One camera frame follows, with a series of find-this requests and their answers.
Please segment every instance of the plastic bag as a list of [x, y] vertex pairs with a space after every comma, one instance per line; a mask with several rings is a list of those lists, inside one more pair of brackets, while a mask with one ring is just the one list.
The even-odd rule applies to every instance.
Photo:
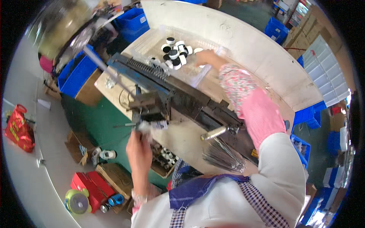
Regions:
[[5, 129], [5, 136], [11, 139], [15, 144], [28, 153], [33, 152], [34, 133], [33, 129], [27, 124], [24, 113], [27, 109], [21, 104], [17, 104], [12, 115], [9, 118]]

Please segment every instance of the shoe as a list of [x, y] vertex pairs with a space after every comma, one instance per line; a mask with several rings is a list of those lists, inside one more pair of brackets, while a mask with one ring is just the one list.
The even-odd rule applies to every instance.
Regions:
[[101, 153], [101, 148], [97, 147], [91, 154], [91, 161], [94, 167], [96, 167], [99, 163], [99, 154]]
[[116, 158], [116, 153], [114, 150], [103, 150], [99, 156], [104, 160], [114, 159]]

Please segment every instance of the spring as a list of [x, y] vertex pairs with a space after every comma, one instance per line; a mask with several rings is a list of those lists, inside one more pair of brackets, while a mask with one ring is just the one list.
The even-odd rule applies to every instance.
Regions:
[[157, 77], [163, 81], [165, 81], [166, 78], [168, 77], [168, 75], [164, 72], [164, 70], [161, 67], [157, 66], [156, 68], [153, 68], [144, 63], [138, 62], [132, 58], [128, 59], [127, 66], [133, 67], [136, 70], [144, 71], [149, 75]]

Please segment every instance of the person in pink shirt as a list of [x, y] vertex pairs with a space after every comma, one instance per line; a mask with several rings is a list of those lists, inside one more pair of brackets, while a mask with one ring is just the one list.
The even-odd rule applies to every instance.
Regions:
[[245, 119], [258, 151], [259, 173], [202, 175], [159, 195], [148, 182], [152, 151], [147, 140], [140, 140], [141, 133], [134, 131], [126, 147], [134, 186], [132, 227], [295, 227], [306, 181], [278, 106], [246, 69], [212, 50], [196, 56], [197, 66], [210, 64], [219, 71], [219, 83], [235, 113]]

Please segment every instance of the blue plastic bin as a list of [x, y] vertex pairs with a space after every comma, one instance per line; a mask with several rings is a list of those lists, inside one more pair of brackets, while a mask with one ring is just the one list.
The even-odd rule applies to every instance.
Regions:
[[321, 102], [318, 102], [317, 104], [314, 104], [313, 108], [314, 108], [315, 112], [320, 112], [323, 109], [326, 109], [327, 106], [326, 106], [326, 103], [324, 101], [321, 101]]
[[309, 205], [307, 211], [304, 213], [301, 223], [307, 225], [309, 220], [314, 216], [322, 205], [323, 197], [314, 197], [311, 204]]
[[331, 131], [328, 134], [327, 150], [331, 155], [337, 156], [338, 150], [341, 150], [340, 132]]
[[[78, 58], [83, 53], [84, 51], [78, 53], [76, 58]], [[75, 98], [75, 96], [77, 95], [81, 87], [84, 85], [86, 80], [97, 68], [96, 64], [93, 61], [91, 61], [89, 57], [85, 55], [85, 57], [69, 74], [74, 61], [75, 59], [69, 61], [69, 63], [65, 66], [65, 68], [62, 70], [61, 74], [58, 77], [58, 87], [60, 92], [69, 95], [72, 98]]]
[[306, 122], [308, 127], [311, 129], [316, 129], [320, 127], [320, 111], [314, 112], [313, 119]]
[[180, 1], [184, 1], [184, 2], [192, 3], [192, 4], [201, 4], [201, 3], [207, 2], [207, 0], [180, 0]]
[[315, 112], [314, 106], [312, 105], [308, 108], [295, 112], [293, 126], [303, 122], [306, 122], [308, 127], [311, 129], [319, 128], [321, 124], [320, 111]]
[[265, 27], [265, 34], [281, 44], [289, 33], [289, 29], [285, 27], [280, 21], [271, 17], [268, 24]]
[[139, 31], [143, 27], [147, 27], [148, 29], [150, 28], [143, 9], [139, 8], [132, 8], [117, 17], [114, 20], [114, 25], [119, 32], [124, 30]]
[[123, 30], [120, 32], [120, 34], [122, 35], [122, 37], [132, 43], [133, 41], [135, 41], [138, 37], [140, 37], [143, 33], [147, 32], [147, 30], [150, 29], [149, 27], [142, 27], [137, 31], [129, 31], [129, 30]]
[[123, 13], [113, 21], [113, 24], [121, 36], [128, 42], [135, 41], [150, 29], [143, 9], [139, 8], [132, 8]]
[[297, 62], [304, 68], [303, 55], [299, 56], [299, 58], [297, 59]]
[[302, 145], [307, 146], [306, 152], [304, 153], [304, 156], [299, 152], [299, 150], [296, 148], [296, 146], [294, 146], [295, 150], [297, 151], [297, 153], [299, 155], [301, 163], [304, 164], [305, 168], [307, 168], [308, 162], [309, 162], [309, 156], [311, 154], [311, 145], [309, 143], [307, 143], [306, 141], [302, 140], [301, 138], [299, 138], [298, 136], [294, 135], [294, 134], [290, 135], [290, 139], [294, 140], [294, 141], [297, 141], [297, 142], [301, 142]]

